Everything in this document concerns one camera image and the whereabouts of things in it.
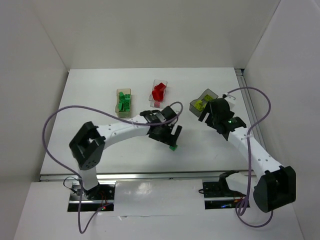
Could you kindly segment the clear plastic container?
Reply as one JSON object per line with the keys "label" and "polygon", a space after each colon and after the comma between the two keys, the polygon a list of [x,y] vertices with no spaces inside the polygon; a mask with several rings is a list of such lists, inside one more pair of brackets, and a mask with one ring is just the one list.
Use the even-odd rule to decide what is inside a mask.
{"label": "clear plastic container", "polygon": [[165,96],[168,82],[165,80],[155,79],[153,81],[151,94],[149,96],[149,104],[152,108],[163,109],[166,105]]}

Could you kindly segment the yellow-green long lego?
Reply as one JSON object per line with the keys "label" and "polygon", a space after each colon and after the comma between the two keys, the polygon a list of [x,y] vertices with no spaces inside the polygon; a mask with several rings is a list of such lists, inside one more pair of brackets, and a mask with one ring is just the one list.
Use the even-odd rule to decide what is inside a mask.
{"label": "yellow-green long lego", "polygon": [[209,102],[209,101],[212,101],[213,98],[210,95],[207,94],[207,95],[204,96],[203,100],[206,101],[206,102]]}

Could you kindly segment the dark smoked plastic container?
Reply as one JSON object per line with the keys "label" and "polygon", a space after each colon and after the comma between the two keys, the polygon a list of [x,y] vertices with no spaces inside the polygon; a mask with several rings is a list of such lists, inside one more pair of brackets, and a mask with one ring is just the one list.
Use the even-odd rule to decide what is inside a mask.
{"label": "dark smoked plastic container", "polygon": [[218,95],[207,88],[197,99],[189,104],[189,110],[196,116],[200,117],[208,102],[217,99]]}

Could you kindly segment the wooden box container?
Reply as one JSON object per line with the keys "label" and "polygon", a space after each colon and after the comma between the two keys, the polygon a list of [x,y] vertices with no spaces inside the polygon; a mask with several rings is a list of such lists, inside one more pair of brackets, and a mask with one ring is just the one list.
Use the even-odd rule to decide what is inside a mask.
{"label": "wooden box container", "polygon": [[116,90],[115,113],[118,118],[129,119],[132,116],[132,93],[130,88]]}

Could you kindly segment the green small lego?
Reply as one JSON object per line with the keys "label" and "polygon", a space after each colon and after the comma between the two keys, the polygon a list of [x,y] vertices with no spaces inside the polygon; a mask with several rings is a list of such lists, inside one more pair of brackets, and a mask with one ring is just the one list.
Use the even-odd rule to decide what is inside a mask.
{"label": "green small lego", "polygon": [[171,145],[169,148],[172,150],[172,151],[175,151],[177,149],[177,145]]}

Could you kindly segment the green long lego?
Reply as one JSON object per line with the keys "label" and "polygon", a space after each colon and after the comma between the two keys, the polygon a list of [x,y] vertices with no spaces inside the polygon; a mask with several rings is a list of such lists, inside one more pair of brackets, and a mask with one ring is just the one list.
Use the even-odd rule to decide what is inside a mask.
{"label": "green long lego", "polygon": [[125,101],[125,94],[120,91],[118,93],[118,110],[122,112],[124,110],[124,101]]}

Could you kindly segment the red small lego brick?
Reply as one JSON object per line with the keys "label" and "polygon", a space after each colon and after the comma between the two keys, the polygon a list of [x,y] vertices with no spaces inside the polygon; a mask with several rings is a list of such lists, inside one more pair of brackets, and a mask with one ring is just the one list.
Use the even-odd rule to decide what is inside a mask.
{"label": "red small lego brick", "polygon": [[155,101],[154,102],[154,107],[155,108],[161,108],[161,102]]}

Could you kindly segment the green lego with holes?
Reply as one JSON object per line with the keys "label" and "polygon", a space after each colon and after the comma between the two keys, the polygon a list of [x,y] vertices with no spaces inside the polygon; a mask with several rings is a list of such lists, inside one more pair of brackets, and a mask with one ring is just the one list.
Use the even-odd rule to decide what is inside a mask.
{"label": "green lego with holes", "polygon": [[131,100],[131,94],[125,94],[124,95],[124,99],[130,101]]}
{"label": "green lego with holes", "polygon": [[131,100],[125,99],[124,100],[124,109],[130,109],[131,108]]}

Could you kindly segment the green lego with holes bottom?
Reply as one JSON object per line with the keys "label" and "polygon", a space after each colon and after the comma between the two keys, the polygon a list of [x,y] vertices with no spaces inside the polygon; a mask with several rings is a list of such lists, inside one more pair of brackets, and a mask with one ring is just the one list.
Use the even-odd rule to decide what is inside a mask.
{"label": "green lego with holes bottom", "polygon": [[124,99],[130,101],[131,100],[131,94],[125,94],[124,95]]}

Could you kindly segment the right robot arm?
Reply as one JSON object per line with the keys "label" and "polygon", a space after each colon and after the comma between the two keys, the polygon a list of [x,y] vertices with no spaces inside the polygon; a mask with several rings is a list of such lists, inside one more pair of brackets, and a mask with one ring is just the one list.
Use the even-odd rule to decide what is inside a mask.
{"label": "right robot arm", "polygon": [[245,157],[251,157],[251,170],[258,182],[253,190],[253,199],[264,213],[296,201],[296,172],[291,166],[284,167],[249,134],[244,121],[231,111],[224,98],[209,101],[200,117],[200,122],[215,129]]}

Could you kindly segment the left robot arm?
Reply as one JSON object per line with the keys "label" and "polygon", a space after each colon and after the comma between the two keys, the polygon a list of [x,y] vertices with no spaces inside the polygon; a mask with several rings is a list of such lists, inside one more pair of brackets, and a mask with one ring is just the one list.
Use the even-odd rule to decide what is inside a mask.
{"label": "left robot arm", "polygon": [[100,191],[97,165],[106,148],[131,138],[147,136],[175,149],[183,128],[178,125],[173,132],[178,118],[178,114],[167,106],[161,111],[142,111],[135,117],[114,124],[97,126],[91,121],[84,123],[69,143],[78,165],[84,195],[91,200]]}

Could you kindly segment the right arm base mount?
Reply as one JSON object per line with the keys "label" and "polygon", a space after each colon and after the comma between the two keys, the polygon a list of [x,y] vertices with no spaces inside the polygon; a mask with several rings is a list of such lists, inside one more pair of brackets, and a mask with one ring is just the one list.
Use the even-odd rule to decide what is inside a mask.
{"label": "right arm base mount", "polygon": [[204,208],[234,209],[238,203],[245,199],[246,195],[239,191],[231,190],[227,184],[229,177],[235,177],[239,171],[227,171],[219,176],[218,181],[207,181],[202,183],[198,193],[204,197]]}

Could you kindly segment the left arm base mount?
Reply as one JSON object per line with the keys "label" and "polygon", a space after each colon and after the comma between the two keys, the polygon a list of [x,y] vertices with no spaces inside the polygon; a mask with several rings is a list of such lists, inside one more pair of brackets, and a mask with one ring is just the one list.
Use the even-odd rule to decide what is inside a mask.
{"label": "left arm base mount", "polygon": [[[73,176],[68,176],[63,180],[63,186],[70,191],[68,201],[68,212],[77,212],[80,202],[81,186],[79,180]],[[95,212],[102,207],[102,212],[112,212],[114,210],[116,183],[114,181],[100,181],[99,186],[92,191],[83,191],[81,199],[81,212]]]}

